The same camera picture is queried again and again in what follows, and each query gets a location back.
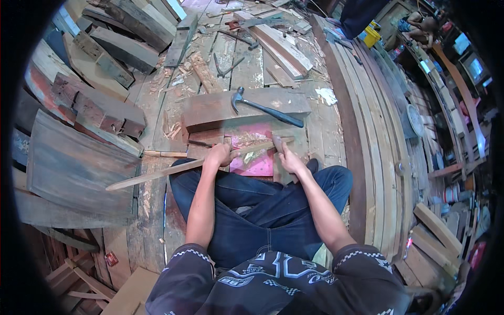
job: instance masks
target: printed shirt graphic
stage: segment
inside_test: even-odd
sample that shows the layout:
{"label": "printed shirt graphic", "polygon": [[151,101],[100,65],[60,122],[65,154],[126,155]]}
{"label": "printed shirt graphic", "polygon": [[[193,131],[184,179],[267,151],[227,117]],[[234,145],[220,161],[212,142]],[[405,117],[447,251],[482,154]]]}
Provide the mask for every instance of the printed shirt graphic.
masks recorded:
{"label": "printed shirt graphic", "polygon": [[179,247],[147,299],[147,313],[270,314],[294,303],[299,294],[327,314],[398,315],[409,303],[385,257],[369,245],[342,248],[334,257],[333,272],[269,251],[215,279],[213,275],[201,246]]}

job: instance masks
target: hammer handle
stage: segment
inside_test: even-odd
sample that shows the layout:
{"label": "hammer handle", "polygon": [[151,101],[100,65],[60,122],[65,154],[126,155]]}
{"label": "hammer handle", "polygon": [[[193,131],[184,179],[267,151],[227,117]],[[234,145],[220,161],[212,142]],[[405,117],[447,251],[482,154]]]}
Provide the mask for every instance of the hammer handle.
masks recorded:
{"label": "hammer handle", "polygon": [[302,120],[294,118],[292,116],[289,116],[289,115],[287,115],[285,113],[282,113],[281,111],[278,111],[276,109],[272,109],[272,108],[269,108],[269,107],[264,107],[262,105],[259,105],[257,103],[250,102],[250,101],[247,101],[247,100],[241,100],[241,102],[244,103],[244,104],[246,104],[246,105],[252,106],[254,108],[260,109],[263,112],[265,112],[267,114],[270,114],[274,118],[276,118],[279,121],[282,121],[284,123],[288,123],[288,124],[294,125],[294,126],[299,127],[299,128],[303,128],[303,126],[304,126],[304,123],[303,123]]}

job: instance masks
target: seated person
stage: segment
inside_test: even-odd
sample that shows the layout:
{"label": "seated person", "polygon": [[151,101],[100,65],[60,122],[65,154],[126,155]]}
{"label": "seated person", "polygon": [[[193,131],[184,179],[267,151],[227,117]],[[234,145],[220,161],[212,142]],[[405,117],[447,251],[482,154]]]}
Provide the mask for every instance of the seated person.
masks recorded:
{"label": "seated person", "polygon": [[[340,214],[352,173],[319,170],[282,143],[294,184],[220,171],[236,153],[218,144],[203,167],[170,175],[187,222],[145,303],[147,314],[404,314],[409,297],[373,246],[357,244]],[[179,165],[193,159],[180,159]],[[311,260],[324,242],[331,270]]]}
{"label": "seated person", "polygon": [[419,47],[432,48],[434,32],[439,28],[438,21],[433,17],[423,18],[419,12],[413,12],[408,18],[403,17],[397,23],[397,28],[407,40],[416,40]]}

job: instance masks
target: hammer head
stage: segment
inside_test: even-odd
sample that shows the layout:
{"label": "hammer head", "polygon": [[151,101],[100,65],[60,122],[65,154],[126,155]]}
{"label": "hammer head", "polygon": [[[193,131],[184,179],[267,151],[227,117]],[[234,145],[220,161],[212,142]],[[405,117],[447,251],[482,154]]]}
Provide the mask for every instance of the hammer head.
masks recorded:
{"label": "hammer head", "polygon": [[256,49],[258,46],[259,46],[259,41],[256,41],[255,43],[253,43],[252,45],[250,45],[248,47],[248,49],[249,50],[253,50],[253,49]]}
{"label": "hammer head", "polygon": [[233,107],[234,111],[238,114],[238,109],[236,108],[236,102],[239,102],[243,99],[242,95],[245,89],[243,86],[240,86],[238,90],[236,90],[236,93],[233,93],[231,96],[231,106]]}

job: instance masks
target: wooden floor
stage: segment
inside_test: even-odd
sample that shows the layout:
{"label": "wooden floor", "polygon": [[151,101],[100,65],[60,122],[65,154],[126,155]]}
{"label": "wooden floor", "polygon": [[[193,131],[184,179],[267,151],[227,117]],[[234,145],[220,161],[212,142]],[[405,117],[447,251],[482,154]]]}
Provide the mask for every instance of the wooden floor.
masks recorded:
{"label": "wooden floor", "polygon": [[[201,53],[216,76],[217,70],[213,53],[219,58],[221,69],[229,68],[235,58],[245,59],[225,78],[218,78],[224,90],[235,90],[239,86],[246,89],[261,87],[278,87],[275,80],[266,71],[266,67],[275,62],[266,51],[259,48],[249,51],[248,45],[236,41],[216,30],[228,30],[225,22],[233,20],[233,14],[209,18],[207,13],[220,13],[222,8],[244,8],[253,6],[254,2],[230,0],[228,4],[219,5],[214,0],[186,0],[182,6],[189,13],[199,13],[199,26],[206,26],[207,33],[197,33],[186,52],[185,60],[174,71],[159,67],[154,73],[145,76],[135,71],[135,83],[130,88],[128,100],[143,109],[147,127],[140,138],[146,150],[161,152],[186,152],[187,137],[184,128],[174,139],[164,136],[163,127],[177,128],[181,123],[183,99],[205,93],[196,74],[190,70],[188,57]],[[312,113],[305,120],[305,128],[286,128],[285,124],[270,123],[271,129],[282,130],[285,135],[295,135],[293,150],[304,160],[318,157],[325,167],[332,165],[346,166],[343,130],[337,106],[328,106],[319,97],[315,89],[332,88],[320,50],[313,33],[296,37],[296,46],[311,60],[316,71],[312,70],[304,81],[299,82],[297,89],[305,93]],[[164,61],[161,54],[160,64]],[[140,174],[153,172],[173,163],[175,159],[162,157],[144,157]],[[160,273],[173,251],[184,242],[185,222],[178,211],[171,193],[168,178],[143,183],[135,190],[138,200],[138,217],[128,227],[104,228],[97,231],[103,234],[104,251],[113,251],[119,263],[108,267],[109,281],[118,289],[137,268]],[[343,216],[348,217],[347,206]]]}

